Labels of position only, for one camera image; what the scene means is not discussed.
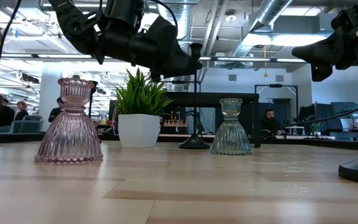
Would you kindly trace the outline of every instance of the ribbed glass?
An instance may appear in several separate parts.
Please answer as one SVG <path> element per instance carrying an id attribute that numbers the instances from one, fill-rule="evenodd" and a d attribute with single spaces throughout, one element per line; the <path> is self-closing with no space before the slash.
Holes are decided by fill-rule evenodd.
<path id="1" fill-rule="evenodd" d="M 84 112 L 93 82 L 61 78 L 58 83 L 65 102 L 64 111 L 55 118 L 45 133 L 35 161 L 63 163 L 101 160 L 103 154 L 98 133 Z"/>
<path id="2" fill-rule="evenodd" d="M 251 155 L 251 145 L 246 131 L 237 121 L 242 99 L 221 99 L 224 122 L 216 131 L 211 153 L 219 155 Z"/>

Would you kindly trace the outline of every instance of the green leaves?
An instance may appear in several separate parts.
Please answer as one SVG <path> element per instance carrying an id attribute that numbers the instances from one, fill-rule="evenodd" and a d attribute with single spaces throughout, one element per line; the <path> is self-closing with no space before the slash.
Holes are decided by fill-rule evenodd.
<path id="1" fill-rule="evenodd" d="M 323 127 L 324 127 L 324 124 L 320 123 L 320 122 L 311 124 L 311 130 L 313 132 L 321 131 L 321 128 L 323 128 Z"/>
<path id="2" fill-rule="evenodd" d="M 138 69 L 136 76 L 128 70 L 129 80 L 126 81 L 127 88 L 117 86 L 116 107 L 119 114 L 149 114 L 161 115 L 164 107 L 173 100 L 164 100 L 163 83 L 150 82 Z"/>

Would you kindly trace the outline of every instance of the chair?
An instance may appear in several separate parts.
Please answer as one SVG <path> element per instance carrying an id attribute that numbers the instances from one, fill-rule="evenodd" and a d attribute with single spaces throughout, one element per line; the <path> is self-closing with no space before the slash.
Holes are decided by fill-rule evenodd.
<path id="1" fill-rule="evenodd" d="M 41 116 L 24 116 L 22 121 L 13 121 L 10 126 L 0 127 L 0 134 L 35 134 L 42 130 Z"/>
<path id="2" fill-rule="evenodd" d="M 23 117 L 23 121 L 41 121 L 41 116 L 35 116 L 35 115 L 25 115 Z"/>
<path id="3" fill-rule="evenodd" d="M 0 126 L 0 133 L 8 133 L 10 130 L 10 126 Z"/>
<path id="4" fill-rule="evenodd" d="M 10 133 L 39 133 L 42 130 L 43 121 L 13 121 Z"/>

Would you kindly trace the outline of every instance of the man with beard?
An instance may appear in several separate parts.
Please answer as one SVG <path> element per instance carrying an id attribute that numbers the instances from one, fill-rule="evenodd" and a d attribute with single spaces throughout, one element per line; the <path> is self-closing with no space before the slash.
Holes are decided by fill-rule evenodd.
<path id="1" fill-rule="evenodd" d="M 279 128 L 281 124 L 274 119 L 274 110 L 267 109 L 264 114 L 264 118 L 260 121 L 261 128 L 263 130 L 272 131 L 276 128 Z"/>

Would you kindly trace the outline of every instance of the white planter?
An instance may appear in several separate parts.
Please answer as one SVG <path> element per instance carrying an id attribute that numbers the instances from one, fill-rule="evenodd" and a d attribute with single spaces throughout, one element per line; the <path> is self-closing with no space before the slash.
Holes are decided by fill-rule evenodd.
<path id="1" fill-rule="evenodd" d="M 118 135 L 123 147 L 154 147 L 159 132 L 159 116 L 146 114 L 118 115 Z"/>

